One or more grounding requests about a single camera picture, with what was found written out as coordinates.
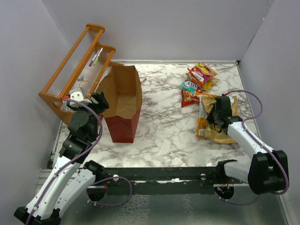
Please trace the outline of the red paper bag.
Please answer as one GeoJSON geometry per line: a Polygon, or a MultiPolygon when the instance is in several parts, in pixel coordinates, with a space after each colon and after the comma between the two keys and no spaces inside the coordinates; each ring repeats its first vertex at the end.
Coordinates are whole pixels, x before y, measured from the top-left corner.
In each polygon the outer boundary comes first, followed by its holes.
{"type": "Polygon", "coordinates": [[[109,108],[103,112],[114,143],[133,143],[139,122],[143,97],[142,81],[135,66],[112,63],[100,82],[81,81],[79,86],[93,84],[103,92],[109,108]]]}

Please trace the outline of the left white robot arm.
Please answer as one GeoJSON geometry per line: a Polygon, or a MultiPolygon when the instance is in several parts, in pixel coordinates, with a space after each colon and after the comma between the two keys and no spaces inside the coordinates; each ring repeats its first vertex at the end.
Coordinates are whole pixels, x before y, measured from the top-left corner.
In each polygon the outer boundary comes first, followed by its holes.
{"type": "Polygon", "coordinates": [[[89,185],[103,181],[102,166],[92,163],[71,177],[99,142],[103,127],[99,115],[109,108],[104,93],[92,93],[86,99],[82,90],[70,92],[64,101],[74,111],[68,125],[69,135],[64,141],[56,164],[35,197],[14,212],[14,217],[25,225],[58,225],[73,201],[89,185]]]}

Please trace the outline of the orange chips bag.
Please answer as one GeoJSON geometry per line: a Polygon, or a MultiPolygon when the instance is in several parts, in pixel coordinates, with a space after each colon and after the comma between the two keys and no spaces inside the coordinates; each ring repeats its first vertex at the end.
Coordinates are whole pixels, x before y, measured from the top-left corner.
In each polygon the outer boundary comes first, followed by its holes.
{"type": "Polygon", "coordinates": [[[215,102],[215,97],[218,95],[208,93],[196,93],[199,98],[199,113],[197,119],[197,131],[196,136],[205,138],[206,127],[208,125],[207,117],[212,109],[212,105],[215,102]]]}

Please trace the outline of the red snack packet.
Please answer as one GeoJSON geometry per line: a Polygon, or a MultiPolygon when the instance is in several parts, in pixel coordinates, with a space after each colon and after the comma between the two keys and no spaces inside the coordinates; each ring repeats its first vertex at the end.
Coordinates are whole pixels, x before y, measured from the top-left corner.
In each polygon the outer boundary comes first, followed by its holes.
{"type": "Polygon", "coordinates": [[[197,92],[181,90],[181,107],[186,107],[193,104],[199,104],[200,99],[196,95],[197,92]]]}

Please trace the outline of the orange Fox's fruits candy bag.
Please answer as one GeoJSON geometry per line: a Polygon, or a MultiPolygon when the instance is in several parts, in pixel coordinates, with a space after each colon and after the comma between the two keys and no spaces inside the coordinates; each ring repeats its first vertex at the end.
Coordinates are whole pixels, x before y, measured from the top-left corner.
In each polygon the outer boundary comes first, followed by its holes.
{"type": "Polygon", "coordinates": [[[191,81],[203,88],[208,81],[217,75],[217,72],[203,62],[199,62],[191,69],[188,68],[186,75],[191,81]]]}

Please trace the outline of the yellow snack packet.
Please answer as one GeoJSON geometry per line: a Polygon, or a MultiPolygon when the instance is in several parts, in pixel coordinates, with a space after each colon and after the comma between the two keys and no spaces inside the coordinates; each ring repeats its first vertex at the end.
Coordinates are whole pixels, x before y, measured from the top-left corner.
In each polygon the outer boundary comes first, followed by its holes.
{"type": "Polygon", "coordinates": [[[204,90],[204,91],[209,91],[209,90],[211,89],[211,87],[212,87],[213,85],[215,85],[216,83],[218,83],[218,82],[219,82],[219,79],[217,79],[217,78],[212,78],[212,79],[210,79],[210,80],[208,80],[208,81],[206,82],[206,84],[203,86],[202,90],[204,90]]]}

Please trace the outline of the teal Fox's mint candy bag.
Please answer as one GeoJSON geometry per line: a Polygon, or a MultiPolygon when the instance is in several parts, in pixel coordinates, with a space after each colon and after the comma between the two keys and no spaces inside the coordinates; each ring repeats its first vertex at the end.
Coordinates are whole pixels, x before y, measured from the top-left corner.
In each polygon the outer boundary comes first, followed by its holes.
{"type": "Polygon", "coordinates": [[[191,80],[186,79],[185,81],[183,81],[180,85],[180,87],[182,89],[191,91],[191,92],[197,92],[197,93],[202,93],[202,90],[200,88],[200,86],[194,82],[192,82],[191,80]]]}

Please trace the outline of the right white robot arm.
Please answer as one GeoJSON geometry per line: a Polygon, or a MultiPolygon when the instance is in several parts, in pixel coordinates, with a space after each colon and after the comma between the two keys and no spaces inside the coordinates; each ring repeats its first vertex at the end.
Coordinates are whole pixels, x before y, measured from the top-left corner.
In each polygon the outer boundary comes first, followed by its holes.
{"type": "Polygon", "coordinates": [[[289,188],[288,159],[282,150],[274,150],[260,140],[240,116],[234,116],[228,96],[215,97],[207,121],[231,137],[247,153],[250,165],[237,160],[218,162],[216,180],[226,183],[231,178],[250,186],[257,195],[265,193],[284,194],[289,188]]]}

